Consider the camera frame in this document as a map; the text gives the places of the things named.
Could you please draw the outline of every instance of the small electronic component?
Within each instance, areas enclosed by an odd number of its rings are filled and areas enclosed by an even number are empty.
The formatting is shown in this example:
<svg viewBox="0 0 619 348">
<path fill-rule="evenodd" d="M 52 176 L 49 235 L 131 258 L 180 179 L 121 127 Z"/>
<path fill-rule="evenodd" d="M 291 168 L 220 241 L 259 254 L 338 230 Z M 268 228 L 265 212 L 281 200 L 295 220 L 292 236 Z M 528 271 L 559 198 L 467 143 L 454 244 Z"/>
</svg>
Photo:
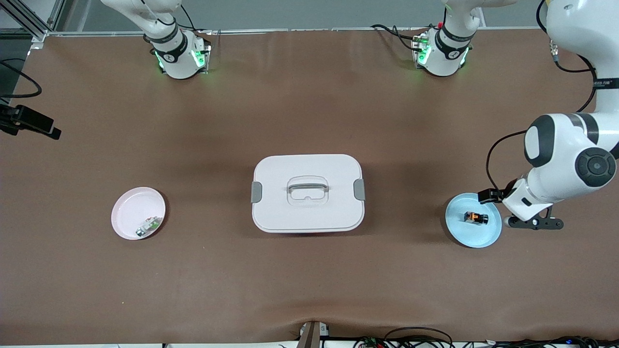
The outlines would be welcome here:
<svg viewBox="0 0 619 348">
<path fill-rule="evenodd" d="M 142 237 L 147 232 L 152 232 L 152 231 L 156 230 L 157 227 L 159 227 L 160 224 L 161 224 L 161 218 L 160 217 L 157 217 L 157 216 L 149 217 L 148 219 L 146 219 L 146 221 L 144 221 L 142 226 L 140 226 L 140 228 L 136 230 L 136 235 L 138 237 Z"/>
<path fill-rule="evenodd" d="M 488 215 L 469 211 L 464 214 L 464 221 L 471 224 L 486 225 L 488 223 Z"/>
</svg>

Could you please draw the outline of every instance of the connector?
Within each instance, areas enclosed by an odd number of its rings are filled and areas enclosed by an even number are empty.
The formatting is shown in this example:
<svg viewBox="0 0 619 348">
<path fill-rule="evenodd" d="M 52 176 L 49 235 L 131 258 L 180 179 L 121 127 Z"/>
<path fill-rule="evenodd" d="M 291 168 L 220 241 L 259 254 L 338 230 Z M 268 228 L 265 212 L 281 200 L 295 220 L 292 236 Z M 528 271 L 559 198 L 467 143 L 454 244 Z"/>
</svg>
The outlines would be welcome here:
<svg viewBox="0 0 619 348">
<path fill-rule="evenodd" d="M 415 35 L 413 36 L 413 40 L 414 42 L 421 42 L 421 43 L 428 43 L 428 36 L 427 35 Z"/>
<path fill-rule="evenodd" d="M 552 60 L 555 62 L 559 61 L 559 46 L 556 45 L 556 43 L 550 39 L 550 54 L 552 54 Z"/>
</svg>

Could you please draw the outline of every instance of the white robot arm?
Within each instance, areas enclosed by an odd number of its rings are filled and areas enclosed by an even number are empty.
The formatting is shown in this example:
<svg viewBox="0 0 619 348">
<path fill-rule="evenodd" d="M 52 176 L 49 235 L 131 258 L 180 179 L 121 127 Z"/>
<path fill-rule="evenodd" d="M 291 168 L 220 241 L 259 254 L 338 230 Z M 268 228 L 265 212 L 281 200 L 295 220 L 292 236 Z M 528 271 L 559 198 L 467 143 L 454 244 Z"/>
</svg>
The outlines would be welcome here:
<svg viewBox="0 0 619 348">
<path fill-rule="evenodd" d="M 597 191 L 615 176 L 619 158 L 619 2 L 553 0 L 548 35 L 595 67 L 593 113 L 547 114 L 524 137 L 534 167 L 506 192 L 505 206 L 521 221 L 564 199 Z"/>
<path fill-rule="evenodd" d="M 210 43 L 181 30 L 171 15 L 181 0 L 101 0 L 144 31 L 159 65 L 174 79 L 187 79 L 207 69 Z"/>
<path fill-rule="evenodd" d="M 469 43 L 480 24 L 479 7 L 501 7 L 518 0 L 441 0 L 445 20 L 440 28 L 421 34 L 415 46 L 415 62 L 437 76 L 454 74 L 464 64 Z"/>
</svg>

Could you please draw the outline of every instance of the table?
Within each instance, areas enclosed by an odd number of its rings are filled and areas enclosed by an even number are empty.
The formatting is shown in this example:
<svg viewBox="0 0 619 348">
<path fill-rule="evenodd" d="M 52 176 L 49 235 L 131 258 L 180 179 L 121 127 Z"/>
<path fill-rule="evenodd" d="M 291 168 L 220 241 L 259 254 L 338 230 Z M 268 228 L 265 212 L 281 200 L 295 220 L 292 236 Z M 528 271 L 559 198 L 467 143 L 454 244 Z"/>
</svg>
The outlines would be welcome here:
<svg viewBox="0 0 619 348">
<path fill-rule="evenodd" d="M 499 137 L 576 110 L 591 86 L 556 69 L 539 30 L 479 31 L 474 44 L 439 78 L 384 32 L 230 35 L 213 39 L 208 75 L 172 80 L 139 37 L 46 39 L 25 67 L 43 94 L 22 102 L 63 135 L 0 134 L 0 344 L 286 340 L 308 320 L 337 336 L 616 338 L 616 180 L 557 204 L 560 231 L 504 228 L 473 250 L 444 227 L 453 196 L 490 186 Z M 261 232 L 254 166 L 314 153 L 361 163 L 361 226 Z M 529 169 L 520 138 L 493 154 L 502 185 Z M 164 194 L 168 215 L 127 241 L 110 212 L 138 186 Z"/>
</svg>

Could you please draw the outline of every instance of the wire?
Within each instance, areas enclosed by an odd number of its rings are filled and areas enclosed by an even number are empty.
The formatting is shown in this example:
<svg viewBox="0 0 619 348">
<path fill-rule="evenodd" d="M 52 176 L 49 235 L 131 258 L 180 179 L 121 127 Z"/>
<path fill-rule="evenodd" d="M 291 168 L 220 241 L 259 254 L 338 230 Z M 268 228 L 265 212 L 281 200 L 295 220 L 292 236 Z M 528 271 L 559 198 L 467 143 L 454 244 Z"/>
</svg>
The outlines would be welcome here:
<svg viewBox="0 0 619 348">
<path fill-rule="evenodd" d="M 181 5 L 181 9 L 183 10 L 183 12 L 185 12 L 185 15 L 187 16 L 187 19 L 189 19 L 189 23 L 191 24 L 190 28 L 193 29 L 194 31 L 196 31 L 196 26 L 193 25 L 193 20 L 191 20 L 191 17 L 187 13 L 187 10 L 185 9 L 185 7 L 183 5 Z"/>
<path fill-rule="evenodd" d="M 492 186 L 495 188 L 495 190 L 496 190 L 496 192 L 498 193 L 498 195 L 499 195 L 499 198 L 500 198 L 500 199 L 503 199 L 503 198 L 504 198 L 504 197 L 503 197 L 503 192 L 502 192 L 502 190 L 500 190 L 500 189 L 499 189 L 499 187 L 496 185 L 495 181 L 492 179 L 492 175 L 490 175 L 490 156 L 492 155 L 492 151 L 495 149 L 495 147 L 496 147 L 498 144 L 500 144 L 500 143 L 501 143 L 501 141 L 503 141 L 503 140 L 505 140 L 505 139 L 508 139 L 508 138 L 510 138 L 510 137 L 514 137 L 514 136 L 518 136 L 518 135 L 520 135 L 520 134 L 524 134 L 524 133 L 526 133 L 526 132 L 527 132 L 527 130 L 524 130 L 524 131 L 519 131 L 519 132 L 515 132 L 515 133 L 508 134 L 508 135 L 506 135 L 506 136 L 502 137 L 501 139 L 497 140 L 497 141 L 496 141 L 496 142 L 492 145 L 492 147 L 490 148 L 490 150 L 488 151 L 488 157 L 486 157 L 486 174 L 488 175 L 488 179 L 490 179 L 490 183 L 492 183 Z"/>
<path fill-rule="evenodd" d="M 37 95 L 40 95 L 42 93 L 42 91 L 43 91 L 43 89 L 41 88 L 40 84 L 38 84 L 30 76 L 24 74 L 22 71 L 12 67 L 10 64 L 5 63 L 6 61 L 13 61 L 13 60 L 24 60 L 24 59 L 21 59 L 21 58 L 4 59 L 4 60 L 0 61 L 0 64 L 2 64 L 5 67 L 8 67 L 10 70 L 13 70 L 14 72 L 16 72 L 16 73 L 20 74 L 21 76 L 23 76 L 24 78 L 26 78 L 28 81 L 32 82 L 32 84 L 37 88 L 37 91 L 34 92 L 34 93 L 30 93 L 30 94 L 1 94 L 0 98 L 30 98 L 30 97 L 36 97 Z"/>
<path fill-rule="evenodd" d="M 438 346 L 436 346 L 434 344 L 434 342 L 438 342 L 441 344 L 441 347 L 443 346 L 443 343 L 447 343 L 449 344 L 450 348 L 454 348 L 454 340 L 451 338 L 450 335 L 448 335 L 446 332 L 441 331 L 439 329 L 433 329 L 433 328 L 426 328 L 424 326 L 408 326 L 405 328 L 397 328 L 397 329 L 393 329 L 391 331 L 389 331 L 388 333 L 385 334 L 384 336 L 384 340 L 387 340 L 387 337 L 389 337 L 390 334 L 399 332 L 399 331 L 409 331 L 409 330 L 423 330 L 423 331 L 434 331 L 436 333 L 440 333 L 442 335 L 444 335 L 445 337 L 447 337 L 449 339 L 449 341 L 445 341 L 444 339 L 438 339 L 438 338 L 434 338 L 431 336 L 427 336 L 427 335 L 413 335 L 413 336 L 406 336 L 406 337 L 401 337 L 399 339 L 398 342 L 401 342 L 402 340 L 405 340 L 406 342 L 411 342 L 411 341 L 418 341 L 419 343 L 416 345 L 413 345 L 413 347 L 417 347 L 422 343 L 429 343 L 432 346 L 434 346 L 435 348 L 438 348 Z"/>
<path fill-rule="evenodd" d="M 150 6 L 146 3 L 146 0 L 141 0 L 142 3 L 144 4 L 144 6 L 146 6 L 146 9 L 149 10 L 150 14 L 152 14 L 153 17 L 155 17 L 159 22 L 161 22 L 163 25 L 174 25 L 175 20 L 172 21 L 172 23 L 166 23 L 164 22 L 161 18 L 159 18 L 158 15 L 156 15 L 153 10 L 150 9 Z"/>
<path fill-rule="evenodd" d="M 549 341 L 533 341 L 525 339 L 516 342 L 497 342 L 492 348 L 547 348 L 548 346 L 556 348 L 555 344 L 572 344 L 579 348 L 599 348 L 600 345 L 605 348 L 619 346 L 619 340 L 615 341 L 598 341 L 591 337 L 581 336 L 563 336 Z"/>
<path fill-rule="evenodd" d="M 546 2 L 546 0 L 541 0 L 540 4 L 537 6 L 537 11 L 535 12 L 535 19 L 536 19 L 537 25 L 540 27 L 540 29 L 542 29 L 543 32 L 548 34 L 548 30 L 546 29 L 546 27 L 542 23 L 542 19 L 540 18 L 540 13 L 542 11 L 542 6 L 544 5 L 545 2 Z M 595 71 L 595 68 L 591 64 L 591 62 L 587 58 L 581 56 L 580 54 L 578 54 L 578 58 L 580 58 L 587 65 L 587 69 L 581 69 L 581 70 L 566 69 L 563 66 L 561 66 L 561 64 L 559 64 L 558 61 L 555 61 L 555 65 L 559 69 L 561 69 L 562 71 L 565 71 L 565 72 L 587 72 L 587 71 L 590 71 L 591 72 L 591 76 L 593 77 L 593 81 L 597 80 L 597 73 Z M 587 99 L 587 101 L 584 104 L 582 104 L 582 106 L 576 112 L 581 112 L 585 108 L 587 108 L 589 106 L 589 104 L 591 103 L 591 101 L 593 101 L 593 97 L 595 97 L 595 88 L 592 87 L 591 88 L 591 94 L 589 94 L 589 98 Z"/>
<path fill-rule="evenodd" d="M 542 24 L 542 19 L 540 18 L 540 12 L 542 11 L 542 6 L 544 5 L 545 2 L 546 0 L 541 0 L 539 6 L 537 6 L 537 12 L 535 13 L 535 19 L 537 20 L 537 25 L 539 25 L 540 29 L 542 29 L 542 31 L 547 34 L 548 31 L 546 30 L 546 27 L 544 26 L 544 24 Z"/>
<path fill-rule="evenodd" d="M 402 35 L 400 35 L 400 32 L 397 31 L 397 27 L 395 25 L 393 26 L 393 30 L 396 32 L 397 37 L 400 39 L 400 42 L 404 45 L 404 47 L 408 48 L 411 51 L 421 52 L 420 48 L 411 47 L 411 46 L 407 45 L 406 42 L 404 42 L 404 40 L 402 39 Z"/>
<path fill-rule="evenodd" d="M 587 60 L 586 58 L 578 55 L 582 61 L 584 61 L 584 63 L 587 65 L 587 67 L 589 68 L 590 72 L 591 72 L 591 77 L 593 78 L 593 81 L 597 80 L 597 72 L 595 71 L 595 69 L 593 68 L 593 65 L 591 64 L 591 62 L 589 60 Z M 589 94 L 589 98 L 587 99 L 587 101 L 582 104 L 582 106 L 576 110 L 576 112 L 581 112 L 583 111 L 586 107 L 589 106 L 589 104 L 591 103 L 591 101 L 593 100 L 593 97 L 595 96 L 595 91 L 596 89 L 591 87 L 591 94 Z"/>
<path fill-rule="evenodd" d="M 397 36 L 397 37 L 399 36 L 399 37 L 405 38 L 405 39 L 407 39 L 407 40 L 413 40 L 413 37 L 410 37 L 410 36 L 407 36 L 407 35 L 401 35 L 401 34 L 400 34 L 400 35 L 398 35 L 398 33 L 394 32 L 393 30 L 391 30 L 391 29 L 389 29 L 389 28 L 387 28 L 387 27 L 385 27 L 385 26 L 384 26 L 384 25 L 382 25 L 382 24 L 374 24 L 374 25 L 372 25 L 370 28 L 381 28 L 381 29 L 385 29 L 385 30 L 387 31 L 387 33 L 390 33 L 391 35 L 394 35 L 394 36 Z"/>
<path fill-rule="evenodd" d="M 581 70 L 570 70 L 570 69 L 566 69 L 566 68 L 564 68 L 563 66 L 561 66 L 561 64 L 559 64 L 559 62 L 555 62 L 555 65 L 556 65 L 559 69 L 563 70 L 564 72 L 589 72 L 589 71 L 591 71 L 591 69 L 581 69 Z"/>
</svg>

